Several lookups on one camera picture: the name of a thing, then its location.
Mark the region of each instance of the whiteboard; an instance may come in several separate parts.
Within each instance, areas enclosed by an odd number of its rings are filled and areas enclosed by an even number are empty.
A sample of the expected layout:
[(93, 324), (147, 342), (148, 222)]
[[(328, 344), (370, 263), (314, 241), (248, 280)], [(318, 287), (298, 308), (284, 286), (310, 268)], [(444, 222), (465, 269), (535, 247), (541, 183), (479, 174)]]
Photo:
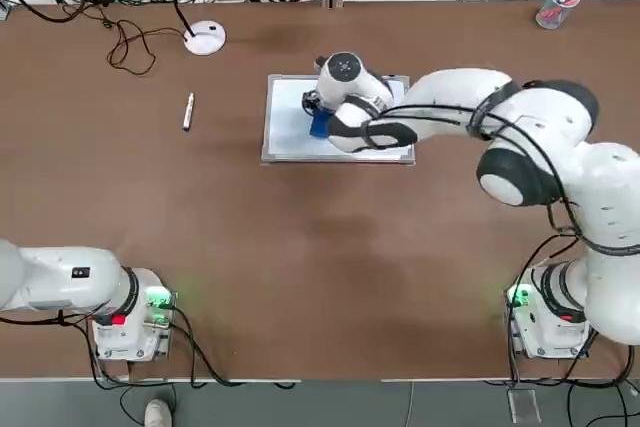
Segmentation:
[[(413, 164), (413, 146), (348, 154), (328, 139), (309, 134), (313, 118), (302, 109), (302, 95), (314, 90), (315, 75), (270, 75), (264, 120), (264, 162), (391, 162)], [(409, 86), (406, 76), (385, 77), (395, 102)]]

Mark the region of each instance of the lamp base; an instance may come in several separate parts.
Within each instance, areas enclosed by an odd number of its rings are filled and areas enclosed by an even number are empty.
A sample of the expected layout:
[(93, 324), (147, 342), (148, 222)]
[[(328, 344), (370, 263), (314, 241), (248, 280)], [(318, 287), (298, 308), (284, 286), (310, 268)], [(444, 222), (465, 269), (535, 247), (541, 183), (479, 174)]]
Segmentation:
[(196, 55), (211, 55), (219, 51), (227, 40), (224, 27), (212, 20), (202, 20), (191, 26), (195, 37), (189, 32), (184, 34), (184, 45)]

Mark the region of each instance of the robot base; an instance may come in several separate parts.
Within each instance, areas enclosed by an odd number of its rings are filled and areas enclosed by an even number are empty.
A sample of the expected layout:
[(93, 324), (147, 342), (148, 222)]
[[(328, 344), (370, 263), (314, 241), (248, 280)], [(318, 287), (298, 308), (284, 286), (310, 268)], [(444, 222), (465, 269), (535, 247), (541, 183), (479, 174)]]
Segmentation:
[[(532, 283), (531, 273), (542, 265), (527, 269), (518, 286), (513, 307), (512, 339), (516, 353), (529, 358), (573, 359), (589, 337), (589, 323), (572, 324), (553, 315)], [(506, 308), (515, 285), (506, 293)]]
[(93, 338), (100, 359), (144, 362), (168, 353), (173, 310), (158, 306), (175, 305), (175, 296), (150, 270), (133, 269), (133, 272), (140, 290), (124, 323), (103, 326), (93, 322)]

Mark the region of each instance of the black band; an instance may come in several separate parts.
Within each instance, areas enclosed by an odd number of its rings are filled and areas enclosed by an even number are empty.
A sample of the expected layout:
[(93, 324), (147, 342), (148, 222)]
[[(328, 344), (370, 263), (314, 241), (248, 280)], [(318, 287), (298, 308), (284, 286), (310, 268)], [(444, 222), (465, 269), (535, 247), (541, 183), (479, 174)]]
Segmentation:
[(567, 287), (567, 271), (569, 267), (573, 264), (573, 262), (565, 262), (562, 267), (560, 267), (560, 272), (558, 274), (558, 283), (560, 284), (560, 290), (562, 291), (562, 295), (564, 295), (569, 303), (573, 305), (576, 309), (582, 309), (582, 306), (578, 303), (576, 299), (573, 298), (571, 293), (569, 292), (569, 287)]
[(371, 117), (371, 119), (375, 119), (380, 115), (380, 111), (378, 109), (376, 109), (373, 105), (371, 105), (370, 102), (368, 102), (366, 99), (357, 96), (357, 95), (347, 95), (344, 98), (343, 103), (345, 104), (353, 104), (356, 107), (359, 107), (360, 109), (364, 110), (367, 115), (369, 117)]
[(551, 274), (553, 269), (557, 268), (559, 264), (552, 264), (547, 266), (547, 268), (542, 272), (542, 276), (540, 278), (540, 290), (542, 291), (542, 300), (544, 300), (545, 305), (551, 311), (553, 315), (561, 318), (565, 322), (569, 322), (570, 324), (580, 324), (586, 321), (586, 317), (582, 308), (580, 309), (572, 309), (571, 307), (565, 307), (560, 304), (553, 296), (553, 290), (551, 288)]
[(473, 111), (473, 114), (471, 114), (471, 119), (467, 125), (467, 132), (469, 132), (469, 135), (482, 140), (491, 140), (491, 137), (483, 134), (480, 130), (482, 128), (484, 118), (487, 116), (487, 113), (491, 112), (497, 105), (501, 104), (519, 91), (520, 86), (514, 80), (510, 80), (502, 87), (494, 90), (489, 96), (480, 102), (480, 105), (478, 105), (476, 110)]
[(371, 120), (365, 120), (362, 124), (360, 124), (360, 136), (362, 137), (362, 140), (365, 141), (369, 149), (373, 149), (373, 150), (386, 149), (387, 147), (381, 147), (378, 144), (376, 144), (371, 138), (371, 136), (369, 135), (369, 122), (371, 122)]
[(138, 277), (133, 273), (131, 267), (122, 267), (122, 270), (126, 272), (129, 278), (129, 294), (122, 305), (109, 315), (93, 317), (93, 320), (100, 325), (111, 325), (111, 318), (114, 315), (129, 315), (138, 301), (138, 296), (140, 295), (140, 282), (138, 281)]

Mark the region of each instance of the shoe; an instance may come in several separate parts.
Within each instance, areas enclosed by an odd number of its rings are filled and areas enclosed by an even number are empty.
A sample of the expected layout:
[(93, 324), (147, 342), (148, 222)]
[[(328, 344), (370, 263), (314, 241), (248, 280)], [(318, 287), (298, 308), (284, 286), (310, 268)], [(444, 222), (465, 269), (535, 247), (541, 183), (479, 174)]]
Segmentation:
[(166, 402), (154, 399), (147, 404), (144, 427), (171, 427), (171, 410)]

